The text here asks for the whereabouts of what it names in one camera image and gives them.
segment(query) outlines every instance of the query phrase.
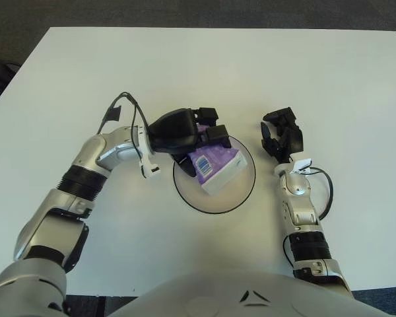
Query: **black cable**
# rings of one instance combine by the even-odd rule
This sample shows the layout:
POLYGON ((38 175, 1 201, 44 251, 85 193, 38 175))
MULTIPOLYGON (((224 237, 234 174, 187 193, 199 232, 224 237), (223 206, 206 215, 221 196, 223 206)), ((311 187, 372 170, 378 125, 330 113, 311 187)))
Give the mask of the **black cable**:
POLYGON ((130 103, 132 103, 132 105, 133 105, 133 117, 132 117, 132 124, 131 124, 131 140, 132 140, 133 148, 135 149, 135 151, 136 151, 137 154, 138 154, 139 159, 141 160, 141 159, 142 159, 142 156, 141 156, 141 154, 140 154, 140 152, 139 152, 139 150, 138 150, 138 148, 137 148, 137 146, 136 146, 136 144, 135 144, 135 142, 134 142, 134 140, 133 140, 133 126, 135 125, 135 118, 137 117, 137 110, 138 110, 138 112, 139 112, 139 115, 141 116, 141 119, 142 119, 143 122, 144 122, 144 126, 145 126, 146 131, 149 130, 149 126, 148 126, 147 119, 145 119, 144 113, 143 113, 141 107, 139 106, 138 102, 137 102, 137 101, 135 100, 135 98, 133 98, 133 96, 132 96, 131 94, 129 94, 128 92, 125 92, 125 91, 121 92, 121 93, 119 94, 119 96, 117 96, 117 97, 113 100, 113 102, 110 104, 110 106, 109 106, 108 109, 107 109, 106 114, 105 114, 104 117, 102 118, 100 127, 98 128, 98 131, 97 131, 97 134, 101 133, 101 131, 102 131, 104 125, 105 125, 106 122, 108 121, 107 115, 109 114, 110 110, 112 110, 112 109, 114 108, 114 106, 116 105, 116 103, 117 103, 119 100, 121 100, 122 98, 128 99, 128 101, 130 101, 130 103))
POLYGON ((293 267, 292 261, 290 261, 288 254, 286 253, 286 249, 284 248, 284 243, 286 242, 287 238, 288 238, 288 236, 285 236, 285 238, 283 239, 283 253, 284 253, 284 256, 286 256, 286 259, 288 260, 290 266, 293 267))
POLYGON ((326 173, 324 170, 322 170, 318 167, 311 167, 311 169, 316 170, 317 172, 301 173, 301 175, 315 175, 315 174, 323 173, 324 176, 327 178, 327 182, 329 183, 329 201, 327 202, 327 205, 325 206, 324 211, 318 215, 318 219, 323 220, 325 218, 325 216, 327 216, 327 214, 329 213, 331 204, 333 203, 333 182, 331 181, 331 178, 328 175, 328 173, 326 173))
POLYGON ((138 148, 137 148, 137 146, 135 145, 135 142, 134 142, 134 140, 133 140, 133 125, 135 124, 135 118, 136 118, 136 117, 137 117, 137 107, 134 107, 134 108, 133 108, 132 124, 131 124, 131 140, 132 140, 133 148, 134 148, 135 151, 137 152, 138 157, 139 157, 139 160, 141 160, 141 159, 142 159, 142 156, 141 156, 141 154, 139 153, 138 148))
POLYGON ((110 106, 108 107, 106 114, 105 114, 104 117, 102 118, 100 127, 98 128, 98 131, 97 131, 97 134, 101 133, 102 128, 104 127, 104 125, 105 125, 106 122, 108 121, 108 120, 107 120, 107 114, 108 114, 108 112, 109 112, 111 109, 113 109, 114 106, 116 105, 116 102, 118 102, 118 101, 119 101, 120 99, 122 99, 122 98, 128 99, 128 100, 130 101, 130 103, 132 103, 132 105, 135 107, 135 109, 138 110, 138 112, 139 112, 139 114, 140 114, 140 116, 141 116, 141 119, 142 119, 143 122, 144 122, 145 129, 146 129, 146 131, 148 132, 148 130, 149 130, 149 125, 148 125, 147 119, 145 119, 144 113, 143 113, 141 107, 139 106, 138 102, 135 100, 135 98, 133 98, 133 96, 132 96, 131 94, 129 94, 129 93, 126 92, 126 91, 123 91, 123 92, 121 92, 121 93, 119 94, 119 96, 117 96, 117 97, 113 100, 113 102, 112 102, 112 103, 110 104, 110 106))

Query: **robotic hand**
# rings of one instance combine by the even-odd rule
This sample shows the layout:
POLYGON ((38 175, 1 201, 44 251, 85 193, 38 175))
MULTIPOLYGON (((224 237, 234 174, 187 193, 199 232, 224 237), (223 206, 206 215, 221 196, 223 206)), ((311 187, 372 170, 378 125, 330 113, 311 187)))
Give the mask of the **robotic hand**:
MULTIPOLYGON (((144 177, 159 172, 153 152, 172 155, 189 175, 194 168, 187 153, 221 143, 230 147, 223 125, 216 126, 212 108, 179 109, 148 125, 136 100, 120 94, 109 107, 98 133, 74 159, 19 234, 15 262, 0 274, 0 316, 66 316, 66 273, 79 260, 94 200, 111 171, 134 151, 144 177), (101 134, 109 120, 118 120, 120 98, 135 106, 130 127, 101 134), (143 119, 134 126, 136 112, 143 119), (197 123, 209 126, 198 132, 197 123)), ((306 173, 311 160, 303 156, 302 132, 289 109, 265 116, 277 126, 280 139, 261 125, 263 147, 280 163, 282 216, 294 254, 291 277, 263 272, 225 271, 188 275, 163 284, 124 306, 112 316, 387 316, 349 297, 339 266, 331 259, 319 218, 310 200, 306 173), (325 290, 323 285, 348 296, 325 290)))

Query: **gray carpet floor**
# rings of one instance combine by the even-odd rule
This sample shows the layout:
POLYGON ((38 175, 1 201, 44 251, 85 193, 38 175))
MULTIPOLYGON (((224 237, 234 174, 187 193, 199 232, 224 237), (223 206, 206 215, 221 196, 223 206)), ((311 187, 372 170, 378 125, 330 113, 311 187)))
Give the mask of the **gray carpet floor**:
MULTIPOLYGON (((396 30, 396 0, 0 0, 0 60, 23 63, 51 26, 396 30)), ((396 314, 396 287, 354 296, 396 314)), ((73 316, 130 300, 68 296, 73 316)))

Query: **robot forearm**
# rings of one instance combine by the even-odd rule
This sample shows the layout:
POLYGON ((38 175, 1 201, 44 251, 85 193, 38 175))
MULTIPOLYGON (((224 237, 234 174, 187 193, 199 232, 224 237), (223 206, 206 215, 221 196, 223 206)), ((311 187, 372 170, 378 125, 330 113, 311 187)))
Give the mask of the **robot forearm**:
POLYGON ((64 316, 66 273, 88 236, 82 219, 90 215, 111 170, 131 153, 130 127, 95 135, 83 145, 19 234, 15 262, 0 275, 0 316, 64 316))
POLYGON ((331 258, 323 228, 310 199, 310 183, 303 174, 280 172, 280 198, 286 235, 296 278, 351 296, 336 260, 331 258))

